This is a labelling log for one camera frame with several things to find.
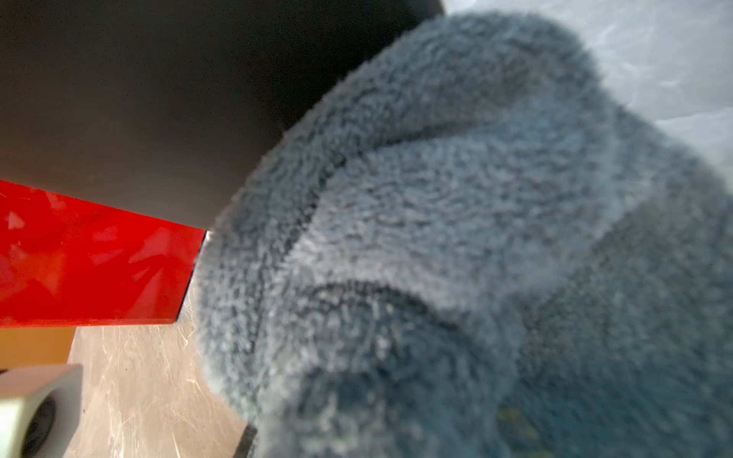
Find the grey blue cleaning cloth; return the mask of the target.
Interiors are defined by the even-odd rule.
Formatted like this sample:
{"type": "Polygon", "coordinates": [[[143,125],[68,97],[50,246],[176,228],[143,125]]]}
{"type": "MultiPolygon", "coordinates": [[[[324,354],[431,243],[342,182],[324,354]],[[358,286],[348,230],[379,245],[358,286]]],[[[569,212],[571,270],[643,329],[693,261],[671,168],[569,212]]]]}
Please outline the grey blue cleaning cloth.
{"type": "Polygon", "coordinates": [[[728,457],[732,190],[563,26],[468,13],[328,93],[196,269],[254,457],[728,457]]]}

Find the red coffee machine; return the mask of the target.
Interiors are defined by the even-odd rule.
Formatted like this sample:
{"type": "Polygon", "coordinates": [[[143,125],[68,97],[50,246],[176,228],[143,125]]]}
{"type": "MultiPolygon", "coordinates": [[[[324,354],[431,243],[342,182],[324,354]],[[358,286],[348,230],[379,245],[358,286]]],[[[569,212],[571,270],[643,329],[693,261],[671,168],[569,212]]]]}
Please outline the red coffee machine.
{"type": "Polygon", "coordinates": [[[204,236],[4,181],[1,326],[173,324],[204,236]]]}

